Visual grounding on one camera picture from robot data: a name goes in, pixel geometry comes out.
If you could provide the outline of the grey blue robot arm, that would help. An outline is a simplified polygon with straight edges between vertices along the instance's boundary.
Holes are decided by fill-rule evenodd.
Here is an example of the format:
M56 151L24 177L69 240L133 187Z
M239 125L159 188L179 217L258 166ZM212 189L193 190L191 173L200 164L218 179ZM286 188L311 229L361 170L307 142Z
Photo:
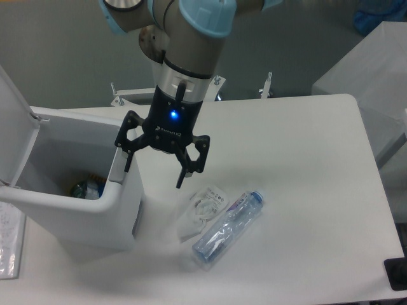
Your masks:
M129 157L145 147L174 154L179 179L204 170L208 135L193 128L214 76L234 19L260 12L276 1L101 1L107 24L115 33L152 28L167 42L153 39L146 55L162 69L147 117L127 112L115 144Z

